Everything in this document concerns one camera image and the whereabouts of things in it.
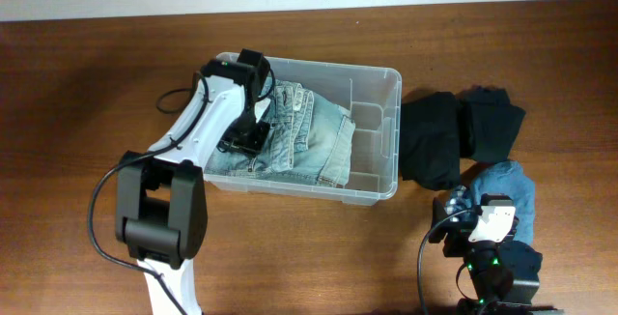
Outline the light blue jeans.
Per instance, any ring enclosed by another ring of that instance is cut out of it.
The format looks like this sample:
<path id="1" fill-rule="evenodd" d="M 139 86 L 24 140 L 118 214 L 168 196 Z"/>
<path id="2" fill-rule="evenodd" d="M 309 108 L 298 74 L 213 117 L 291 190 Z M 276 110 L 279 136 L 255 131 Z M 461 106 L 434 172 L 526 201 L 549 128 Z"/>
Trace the light blue jeans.
<path id="1" fill-rule="evenodd" d="M 263 121 L 270 131 L 256 156 L 215 151 L 205 173 L 308 186 L 345 186 L 355 123 L 351 112 L 297 82 L 268 78 Z"/>

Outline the blue cloth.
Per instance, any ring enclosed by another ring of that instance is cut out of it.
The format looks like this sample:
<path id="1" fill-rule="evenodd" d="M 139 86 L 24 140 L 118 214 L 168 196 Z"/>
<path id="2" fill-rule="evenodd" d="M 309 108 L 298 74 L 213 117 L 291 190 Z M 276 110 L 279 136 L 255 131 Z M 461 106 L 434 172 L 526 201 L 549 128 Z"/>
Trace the blue cloth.
<path id="1" fill-rule="evenodd" d="M 535 184 L 513 160 L 493 164 L 475 175 L 469 185 L 456 186 L 445 203 L 448 215 L 479 204 L 483 194 L 505 195 L 513 200 L 519 220 L 514 240 L 533 244 Z"/>

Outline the black garment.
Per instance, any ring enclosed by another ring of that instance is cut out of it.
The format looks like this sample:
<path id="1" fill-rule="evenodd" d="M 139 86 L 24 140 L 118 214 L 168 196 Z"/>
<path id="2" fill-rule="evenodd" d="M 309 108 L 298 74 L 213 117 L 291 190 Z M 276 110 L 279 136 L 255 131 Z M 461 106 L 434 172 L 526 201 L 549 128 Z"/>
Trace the black garment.
<path id="1" fill-rule="evenodd" d="M 526 112 L 505 89 L 474 87 L 459 95 L 460 155 L 478 162 L 508 159 Z"/>
<path id="2" fill-rule="evenodd" d="M 449 92 L 402 105 L 399 168 L 405 181 L 435 191 L 460 183 L 458 108 Z"/>

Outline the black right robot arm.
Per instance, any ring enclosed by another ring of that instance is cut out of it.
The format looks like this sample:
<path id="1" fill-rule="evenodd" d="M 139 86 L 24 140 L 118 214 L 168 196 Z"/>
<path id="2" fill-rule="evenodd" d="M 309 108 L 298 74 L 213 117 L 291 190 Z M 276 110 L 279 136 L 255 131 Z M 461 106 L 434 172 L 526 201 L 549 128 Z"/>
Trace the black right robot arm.
<path id="1" fill-rule="evenodd" d="M 464 295 L 456 314 L 563 314 L 550 305 L 535 306 L 543 255 L 515 239 L 519 220 L 513 200 L 504 195 L 482 196 L 479 204 L 449 214 L 433 202 L 432 226 L 422 243 L 444 243 L 446 258 L 460 258 L 457 274 L 468 272 L 474 297 Z"/>

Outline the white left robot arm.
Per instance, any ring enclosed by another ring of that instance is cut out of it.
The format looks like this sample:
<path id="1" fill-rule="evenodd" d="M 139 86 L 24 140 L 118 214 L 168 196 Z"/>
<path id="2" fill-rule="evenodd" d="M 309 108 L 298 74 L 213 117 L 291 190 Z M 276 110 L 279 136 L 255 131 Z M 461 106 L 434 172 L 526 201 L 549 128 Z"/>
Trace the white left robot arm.
<path id="1" fill-rule="evenodd" d="M 204 169 L 218 149 L 261 152 L 272 69 L 260 52 L 212 59 L 195 72 L 175 124 L 144 154 L 126 153 L 117 180 L 115 235 L 145 275 L 155 314 L 199 314 L 194 258 L 208 226 Z"/>

